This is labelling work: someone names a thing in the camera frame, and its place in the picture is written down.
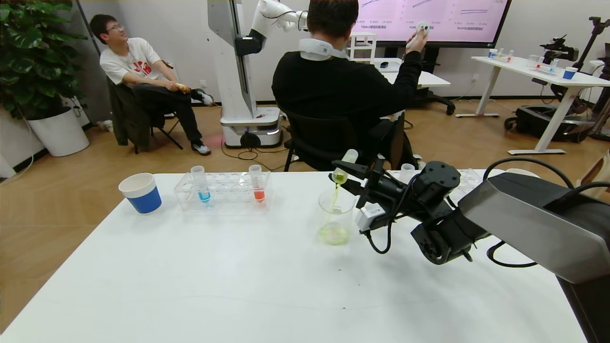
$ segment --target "man in black sweater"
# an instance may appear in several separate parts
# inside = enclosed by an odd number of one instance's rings
[[[344,50],[358,10],[357,0],[311,0],[307,14],[311,37]],[[380,117],[401,112],[409,105],[422,72],[421,51],[425,45],[426,38],[421,34],[406,51],[394,84],[373,65],[336,57],[313,61],[302,58],[300,52],[288,52],[275,71],[273,94],[280,106],[299,115],[348,117],[357,134],[358,148],[378,146],[378,152],[388,158],[392,137],[381,140],[371,136],[370,130],[382,122]],[[417,167],[406,135],[404,147],[401,163]]]

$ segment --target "red graphic on t-shirt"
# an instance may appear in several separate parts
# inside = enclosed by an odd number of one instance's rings
[[[142,61],[138,61],[137,63],[134,62],[134,70],[136,72],[143,72],[144,75],[149,75],[150,73],[153,72],[153,69],[151,68],[151,66],[148,65],[148,62],[142,62]]]

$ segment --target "potted plant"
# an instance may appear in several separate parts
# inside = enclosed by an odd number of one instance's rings
[[[71,1],[0,1],[0,103],[26,119],[53,156],[89,146],[61,100],[85,96],[74,75],[79,53],[67,43],[87,37],[64,32],[60,25],[70,21],[56,14],[71,9]]]

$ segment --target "blue cup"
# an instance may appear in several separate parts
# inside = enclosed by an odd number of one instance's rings
[[[566,79],[566,80],[573,79],[574,75],[576,75],[577,71],[578,71],[578,69],[576,69],[576,68],[572,68],[572,67],[566,68],[565,72],[564,72],[564,79]]]
[[[141,214],[150,214],[161,207],[161,196],[154,175],[142,173],[130,176],[118,185],[131,205]]]

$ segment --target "black hair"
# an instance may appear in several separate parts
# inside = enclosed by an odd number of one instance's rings
[[[358,0],[311,0],[307,13],[309,32],[334,38],[345,36],[358,19]]]
[[[101,36],[102,34],[108,33],[106,26],[108,25],[108,23],[111,23],[113,21],[117,20],[112,15],[96,14],[89,23],[89,27],[91,28],[93,35],[95,35],[95,37],[97,37],[99,41],[102,42],[102,44],[106,44],[106,42],[104,42]]]

